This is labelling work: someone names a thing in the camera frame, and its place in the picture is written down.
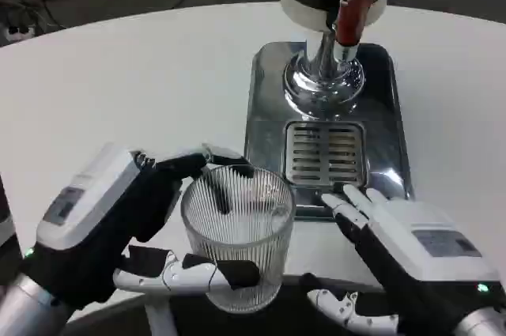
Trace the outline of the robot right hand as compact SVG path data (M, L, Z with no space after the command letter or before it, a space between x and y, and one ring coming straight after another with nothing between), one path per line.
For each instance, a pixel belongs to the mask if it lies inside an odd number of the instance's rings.
M441 210L350 184L321 199L393 309L362 315L357 292L338 298L315 275L303 275L305 296L328 319L358 335L505 333L498 270Z

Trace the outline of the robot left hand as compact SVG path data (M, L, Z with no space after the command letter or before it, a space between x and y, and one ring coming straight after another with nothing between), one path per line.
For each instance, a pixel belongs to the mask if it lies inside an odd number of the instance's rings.
M185 179L205 179L211 165L251 177L248 161L205 144L156 159L106 145L49 205L21 273L73 309L103 303L116 290L162 296L245 289L260 280L246 259L187 254L147 246L165 225Z

